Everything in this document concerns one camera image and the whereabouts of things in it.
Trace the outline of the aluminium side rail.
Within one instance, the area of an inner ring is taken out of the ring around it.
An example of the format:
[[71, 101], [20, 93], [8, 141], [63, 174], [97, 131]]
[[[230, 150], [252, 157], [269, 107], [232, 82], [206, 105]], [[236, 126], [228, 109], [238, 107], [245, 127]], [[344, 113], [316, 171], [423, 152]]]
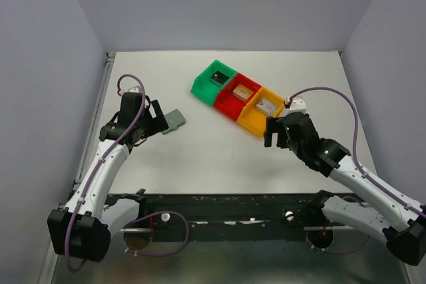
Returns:
[[116, 57], [116, 52], [107, 52], [106, 53], [106, 62], [105, 62], [105, 67], [104, 67], [104, 71], [103, 71], [103, 77], [101, 78], [101, 84], [99, 86], [99, 91], [98, 91], [98, 94], [97, 94], [97, 99], [96, 99], [95, 107], [94, 107], [94, 110], [93, 110], [93, 116], [92, 116], [91, 123], [90, 123], [90, 126], [89, 126], [87, 138], [85, 140], [83, 155], [81, 156], [77, 175], [76, 175], [75, 180], [73, 182], [73, 188], [72, 188], [72, 191], [71, 191], [72, 194], [75, 191], [77, 191], [77, 189], [79, 188], [79, 185], [81, 184], [81, 182], [82, 182], [82, 180], [85, 176], [87, 161], [90, 158], [90, 154], [91, 154], [91, 144], [93, 143], [93, 141], [95, 139], [94, 135], [96, 134], [97, 123], [99, 121], [99, 110], [101, 109], [101, 104], [103, 102], [104, 93], [105, 93], [105, 90], [108, 86], [108, 82], [109, 82], [110, 74], [112, 72], [115, 57]]

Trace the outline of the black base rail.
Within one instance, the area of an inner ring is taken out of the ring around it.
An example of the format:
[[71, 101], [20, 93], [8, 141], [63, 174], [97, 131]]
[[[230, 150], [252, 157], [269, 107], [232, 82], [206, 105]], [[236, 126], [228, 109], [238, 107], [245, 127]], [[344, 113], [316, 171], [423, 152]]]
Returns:
[[187, 241], [303, 241], [319, 247], [333, 241], [343, 226], [327, 221], [317, 194], [110, 194], [105, 208], [119, 199], [139, 204], [136, 219], [123, 226], [129, 237], [157, 242]]

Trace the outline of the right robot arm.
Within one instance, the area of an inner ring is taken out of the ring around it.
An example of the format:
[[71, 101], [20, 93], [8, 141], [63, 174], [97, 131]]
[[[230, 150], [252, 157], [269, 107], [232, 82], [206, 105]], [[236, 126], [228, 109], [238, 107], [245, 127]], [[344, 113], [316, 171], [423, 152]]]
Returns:
[[338, 196], [306, 209], [308, 221], [342, 223], [385, 244], [400, 261], [418, 266], [425, 256], [425, 205], [403, 195], [362, 166], [354, 153], [339, 142], [319, 137], [308, 114], [295, 112], [266, 120], [264, 146], [291, 150], [309, 169], [340, 183], [365, 200], [368, 208]]

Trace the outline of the green plastic bin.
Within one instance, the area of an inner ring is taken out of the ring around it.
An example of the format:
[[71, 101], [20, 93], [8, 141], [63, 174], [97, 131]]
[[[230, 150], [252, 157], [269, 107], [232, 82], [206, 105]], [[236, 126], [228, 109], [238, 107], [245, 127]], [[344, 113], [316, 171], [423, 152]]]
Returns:
[[[217, 86], [210, 80], [210, 77], [216, 71], [220, 71], [229, 77], [228, 81], [222, 86]], [[230, 80], [236, 74], [237, 71], [225, 65], [224, 63], [215, 60], [195, 78], [190, 92], [202, 102], [212, 106], [218, 93], [224, 88], [226, 84], [230, 82]]]

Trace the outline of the yellow plastic bin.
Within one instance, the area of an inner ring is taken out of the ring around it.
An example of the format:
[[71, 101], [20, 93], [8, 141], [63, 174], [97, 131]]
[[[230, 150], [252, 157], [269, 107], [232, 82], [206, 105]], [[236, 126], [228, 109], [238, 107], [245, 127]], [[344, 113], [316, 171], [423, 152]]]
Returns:
[[271, 116], [277, 117], [284, 109], [284, 98], [278, 96], [265, 87], [261, 87], [259, 91], [246, 103], [237, 119], [237, 123], [242, 128], [246, 129], [258, 138], [262, 138], [264, 135], [264, 131], [266, 129], [266, 118], [268, 117], [256, 108], [259, 101], [263, 98], [276, 105], [276, 110], [271, 114]]

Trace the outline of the red plastic bin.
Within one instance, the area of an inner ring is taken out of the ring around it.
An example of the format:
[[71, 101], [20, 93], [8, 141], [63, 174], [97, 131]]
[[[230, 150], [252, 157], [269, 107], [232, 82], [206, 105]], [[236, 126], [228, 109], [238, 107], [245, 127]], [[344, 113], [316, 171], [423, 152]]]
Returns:
[[[234, 90], [239, 85], [249, 90], [250, 94], [246, 100], [242, 100], [234, 94]], [[245, 107], [248, 101], [260, 90], [260, 88], [260, 84], [241, 73], [237, 73], [218, 93], [214, 102], [214, 108], [224, 116], [227, 116], [229, 119], [236, 122], [242, 109]]]

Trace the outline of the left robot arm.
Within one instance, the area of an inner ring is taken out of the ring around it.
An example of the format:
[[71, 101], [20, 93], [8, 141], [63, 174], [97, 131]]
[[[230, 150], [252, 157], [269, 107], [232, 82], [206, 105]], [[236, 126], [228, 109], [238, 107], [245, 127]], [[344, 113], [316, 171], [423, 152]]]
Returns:
[[105, 208], [120, 167], [141, 141], [168, 128], [157, 100], [139, 92], [126, 92], [120, 109], [100, 130], [95, 158], [83, 181], [61, 209], [52, 210], [47, 225], [57, 255], [102, 261], [110, 241], [126, 224], [141, 227], [147, 210], [123, 197]]

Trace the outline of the black card in green bin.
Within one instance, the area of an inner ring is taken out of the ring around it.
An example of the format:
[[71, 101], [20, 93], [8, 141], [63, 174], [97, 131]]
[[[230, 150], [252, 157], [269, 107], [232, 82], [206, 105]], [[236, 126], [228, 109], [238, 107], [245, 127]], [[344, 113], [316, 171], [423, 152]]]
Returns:
[[220, 71], [216, 71], [211, 77], [210, 80], [216, 84], [217, 86], [222, 86], [224, 85], [227, 81], [228, 81], [229, 77], [220, 72]]

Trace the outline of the white card in yellow bin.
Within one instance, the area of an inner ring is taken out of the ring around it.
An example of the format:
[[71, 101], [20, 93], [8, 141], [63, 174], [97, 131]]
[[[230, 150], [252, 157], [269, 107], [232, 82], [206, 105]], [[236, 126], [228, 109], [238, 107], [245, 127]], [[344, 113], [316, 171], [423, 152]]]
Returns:
[[278, 106], [267, 98], [261, 98], [256, 104], [256, 110], [266, 116], [273, 116]]

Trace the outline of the tan card in red bin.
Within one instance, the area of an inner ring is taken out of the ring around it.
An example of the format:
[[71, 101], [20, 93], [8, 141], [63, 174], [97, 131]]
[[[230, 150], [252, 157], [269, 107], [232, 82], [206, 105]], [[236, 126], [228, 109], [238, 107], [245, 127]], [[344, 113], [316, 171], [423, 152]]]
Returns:
[[252, 93], [252, 90], [242, 84], [236, 86], [232, 91], [232, 94], [241, 101], [247, 101], [251, 97]]

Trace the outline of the grey-green card holder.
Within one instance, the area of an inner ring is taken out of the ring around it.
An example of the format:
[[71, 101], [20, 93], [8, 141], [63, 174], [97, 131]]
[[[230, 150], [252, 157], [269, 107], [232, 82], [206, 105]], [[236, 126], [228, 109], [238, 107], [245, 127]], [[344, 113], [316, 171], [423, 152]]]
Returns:
[[179, 111], [179, 109], [174, 109], [173, 111], [170, 111], [164, 117], [167, 121], [168, 128], [162, 131], [163, 135], [175, 131], [186, 124], [186, 119], [181, 113], [181, 111]]

